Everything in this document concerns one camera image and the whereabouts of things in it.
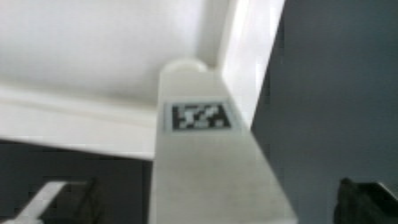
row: dark wall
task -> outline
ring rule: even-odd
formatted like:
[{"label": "dark wall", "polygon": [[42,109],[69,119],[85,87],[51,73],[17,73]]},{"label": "dark wall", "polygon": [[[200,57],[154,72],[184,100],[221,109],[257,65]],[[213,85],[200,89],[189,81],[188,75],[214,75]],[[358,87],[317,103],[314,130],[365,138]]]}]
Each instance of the dark wall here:
[{"label": "dark wall", "polygon": [[398,1],[285,1],[268,75],[252,131],[300,224],[330,224],[339,179],[398,184]]},{"label": "dark wall", "polygon": [[95,177],[108,222],[145,223],[150,163],[0,141],[0,217],[14,217],[47,180]]}]

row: white ceiling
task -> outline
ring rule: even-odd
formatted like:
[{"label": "white ceiling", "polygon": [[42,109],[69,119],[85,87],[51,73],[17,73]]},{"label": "white ceiling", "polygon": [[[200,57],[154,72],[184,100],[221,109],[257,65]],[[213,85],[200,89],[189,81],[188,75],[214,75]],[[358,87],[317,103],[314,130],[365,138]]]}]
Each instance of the white ceiling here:
[{"label": "white ceiling", "polygon": [[216,61],[229,0],[1,0],[0,77],[154,102],[168,60]]}]

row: white panel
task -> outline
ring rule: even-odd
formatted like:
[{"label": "white panel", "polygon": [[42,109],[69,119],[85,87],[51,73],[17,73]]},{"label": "white panel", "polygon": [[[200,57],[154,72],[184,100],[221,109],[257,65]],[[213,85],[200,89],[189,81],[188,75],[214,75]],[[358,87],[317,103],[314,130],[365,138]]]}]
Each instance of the white panel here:
[{"label": "white panel", "polygon": [[250,127],[284,0],[232,0],[218,71]]},{"label": "white panel", "polygon": [[214,76],[191,72],[161,75],[149,223],[296,224],[232,105],[225,110],[237,128],[170,132],[165,127],[173,119],[168,104],[229,101]]}]

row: white wall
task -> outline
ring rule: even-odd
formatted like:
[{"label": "white wall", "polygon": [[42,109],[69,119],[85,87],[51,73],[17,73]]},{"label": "white wall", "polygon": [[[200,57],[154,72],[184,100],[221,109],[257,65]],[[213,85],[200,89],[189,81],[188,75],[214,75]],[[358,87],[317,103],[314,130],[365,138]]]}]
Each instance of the white wall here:
[{"label": "white wall", "polygon": [[0,78],[156,100],[166,61],[214,65],[229,0],[5,0]]}]

